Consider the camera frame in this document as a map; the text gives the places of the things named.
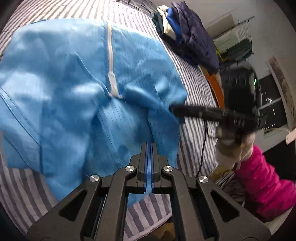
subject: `white zipper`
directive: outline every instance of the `white zipper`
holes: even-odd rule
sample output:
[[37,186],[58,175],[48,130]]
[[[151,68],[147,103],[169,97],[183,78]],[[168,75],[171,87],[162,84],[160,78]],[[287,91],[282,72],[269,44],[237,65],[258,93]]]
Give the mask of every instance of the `white zipper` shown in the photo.
[[110,22],[107,22],[107,48],[108,48],[108,60],[109,60],[109,72],[108,78],[110,82],[111,92],[109,95],[111,97],[122,98],[122,95],[118,92],[117,82],[115,74],[113,72],[114,68],[114,57],[113,57],[113,48],[112,48],[112,25]]

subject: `magenta puffer jacket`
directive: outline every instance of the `magenta puffer jacket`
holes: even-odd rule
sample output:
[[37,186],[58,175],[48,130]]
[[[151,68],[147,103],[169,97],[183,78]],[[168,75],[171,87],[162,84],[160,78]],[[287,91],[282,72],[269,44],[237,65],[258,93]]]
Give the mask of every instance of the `magenta puffer jacket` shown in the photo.
[[283,214],[296,203],[295,183],[280,180],[275,168],[266,162],[258,146],[254,146],[251,157],[242,162],[235,175],[245,186],[251,200],[257,204],[257,213],[268,221]]

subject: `pink jacket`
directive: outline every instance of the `pink jacket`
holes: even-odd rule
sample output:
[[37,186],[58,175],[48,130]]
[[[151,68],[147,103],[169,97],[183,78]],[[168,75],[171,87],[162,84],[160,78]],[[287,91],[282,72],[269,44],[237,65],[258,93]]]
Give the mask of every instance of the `pink jacket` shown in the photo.
[[258,146],[254,146],[251,157],[243,161],[235,175],[245,186],[257,213],[268,221],[283,214],[296,203],[295,184],[280,180],[272,165],[268,164]]

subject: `pink object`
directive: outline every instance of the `pink object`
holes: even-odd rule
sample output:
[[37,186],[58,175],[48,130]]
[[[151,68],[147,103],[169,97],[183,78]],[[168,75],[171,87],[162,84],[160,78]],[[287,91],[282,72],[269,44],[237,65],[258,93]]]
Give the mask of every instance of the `pink object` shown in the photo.
[[254,146],[251,157],[242,162],[235,175],[245,186],[251,200],[257,204],[257,213],[268,221],[283,214],[296,203],[294,182],[280,180],[275,168],[266,162],[258,146]]

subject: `silver bolt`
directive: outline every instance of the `silver bolt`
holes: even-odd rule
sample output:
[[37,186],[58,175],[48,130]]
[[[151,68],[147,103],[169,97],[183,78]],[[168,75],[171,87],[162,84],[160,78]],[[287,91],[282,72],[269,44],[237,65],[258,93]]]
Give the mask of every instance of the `silver bolt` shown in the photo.
[[134,166],[131,166],[131,165],[126,166],[126,171],[127,172],[132,172],[134,169],[135,169]]
[[100,179],[100,177],[98,175],[91,175],[89,179],[91,182],[97,182]]
[[200,177],[198,177],[198,180],[201,183],[207,183],[209,181],[208,177],[206,177],[206,176],[200,176]]
[[173,170],[173,168],[172,168],[171,166],[164,166],[164,167],[163,167],[163,170],[164,170],[165,172],[171,172],[171,171]]

